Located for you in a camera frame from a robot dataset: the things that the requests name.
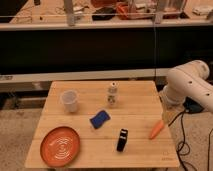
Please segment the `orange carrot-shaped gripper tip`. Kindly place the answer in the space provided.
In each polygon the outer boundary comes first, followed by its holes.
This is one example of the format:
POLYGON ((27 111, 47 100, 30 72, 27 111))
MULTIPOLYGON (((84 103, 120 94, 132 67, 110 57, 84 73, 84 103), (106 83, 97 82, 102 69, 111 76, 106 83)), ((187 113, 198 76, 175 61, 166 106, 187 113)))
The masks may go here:
POLYGON ((160 133, 160 131, 161 131, 163 128, 164 128, 164 122, 163 122, 162 120, 158 121, 158 122, 154 125, 154 127, 153 127, 153 129, 152 129, 152 131, 151 131, 151 133, 150 133, 150 135, 149 135, 149 138, 150 138, 150 139, 154 139, 154 138, 160 133))

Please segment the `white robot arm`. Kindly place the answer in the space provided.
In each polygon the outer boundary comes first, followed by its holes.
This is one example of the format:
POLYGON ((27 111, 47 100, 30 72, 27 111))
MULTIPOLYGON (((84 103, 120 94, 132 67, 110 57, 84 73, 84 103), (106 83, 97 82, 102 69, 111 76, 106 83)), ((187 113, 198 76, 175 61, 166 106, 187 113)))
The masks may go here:
POLYGON ((213 85, 206 81, 209 74, 210 69, 202 60, 193 60, 168 70, 167 84, 159 93, 163 107, 162 118, 150 131, 150 140, 168 123, 169 112, 182 108, 186 98, 194 100, 213 113, 213 85))

